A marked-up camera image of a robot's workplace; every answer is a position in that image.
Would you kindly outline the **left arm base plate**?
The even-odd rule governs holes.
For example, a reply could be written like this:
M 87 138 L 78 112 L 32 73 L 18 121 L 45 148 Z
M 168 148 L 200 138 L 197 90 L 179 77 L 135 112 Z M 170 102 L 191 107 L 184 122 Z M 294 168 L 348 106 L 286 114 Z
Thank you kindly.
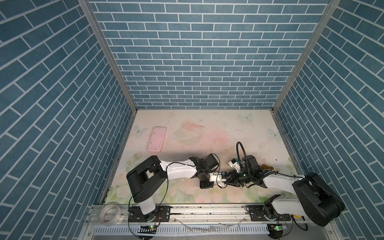
M 133 223 L 169 222 L 171 214 L 170 206 L 160 206 L 155 211 L 144 215 L 138 206 L 131 207 L 129 221 Z

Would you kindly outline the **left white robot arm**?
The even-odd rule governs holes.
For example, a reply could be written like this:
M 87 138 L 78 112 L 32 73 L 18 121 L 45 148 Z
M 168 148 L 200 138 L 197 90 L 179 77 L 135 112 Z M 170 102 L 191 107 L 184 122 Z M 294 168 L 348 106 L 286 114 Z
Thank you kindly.
M 198 179 L 201 189 L 210 189 L 217 184 L 213 177 L 219 167 L 220 162 L 214 154 L 190 157 L 182 162 L 161 161 L 158 156 L 151 156 L 130 170 L 126 178 L 134 202 L 143 215 L 148 215 L 157 209 L 153 195 L 165 181 Z

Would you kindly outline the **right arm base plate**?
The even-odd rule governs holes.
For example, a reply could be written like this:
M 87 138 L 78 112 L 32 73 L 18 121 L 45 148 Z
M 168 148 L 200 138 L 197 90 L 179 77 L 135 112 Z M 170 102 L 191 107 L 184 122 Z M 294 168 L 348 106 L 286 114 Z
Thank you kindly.
M 265 222 L 270 221 L 266 217 L 266 212 L 264 210 L 265 205 L 246 205 L 245 210 L 248 212 L 252 222 Z

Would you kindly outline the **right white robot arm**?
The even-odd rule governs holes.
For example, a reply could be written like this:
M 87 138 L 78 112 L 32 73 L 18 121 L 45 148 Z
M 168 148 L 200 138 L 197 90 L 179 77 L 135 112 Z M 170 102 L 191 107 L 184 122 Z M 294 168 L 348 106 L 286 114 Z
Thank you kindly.
M 281 215 L 297 215 L 309 218 L 324 227 L 346 209 L 341 197 L 316 173 L 287 175 L 271 169 L 263 169 L 254 156 L 229 162 L 232 171 L 225 183 L 233 187 L 262 187 L 290 193 L 284 197 L 274 195 L 264 202 L 265 218 L 275 221 Z

